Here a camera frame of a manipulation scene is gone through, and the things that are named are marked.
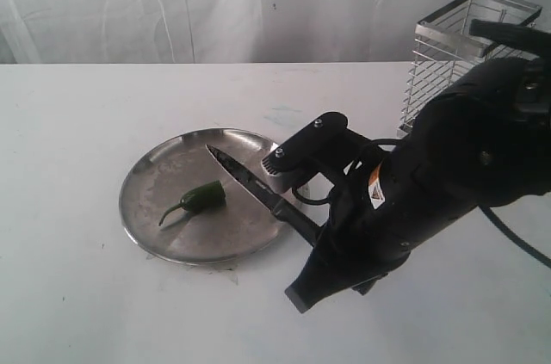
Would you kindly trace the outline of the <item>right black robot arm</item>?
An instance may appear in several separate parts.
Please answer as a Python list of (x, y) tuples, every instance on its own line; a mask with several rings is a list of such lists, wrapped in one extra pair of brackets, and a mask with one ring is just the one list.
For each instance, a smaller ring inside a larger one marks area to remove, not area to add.
[(366, 139), (337, 113), (289, 141), (291, 161), (332, 183), (329, 216), (286, 295), (299, 312), (367, 293), (475, 208), (550, 190), (550, 36), (474, 20), (474, 36), (531, 54), (489, 59), (428, 101), (402, 139)]

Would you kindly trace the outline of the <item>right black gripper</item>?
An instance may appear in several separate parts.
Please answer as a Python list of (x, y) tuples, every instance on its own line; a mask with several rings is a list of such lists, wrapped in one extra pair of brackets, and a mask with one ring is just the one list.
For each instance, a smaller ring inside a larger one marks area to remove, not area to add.
[(473, 200), (448, 188), (419, 152), (340, 157), (320, 173), (334, 184), (329, 218), (285, 294), (298, 312), (354, 288), (366, 293), (412, 250), (471, 212)]

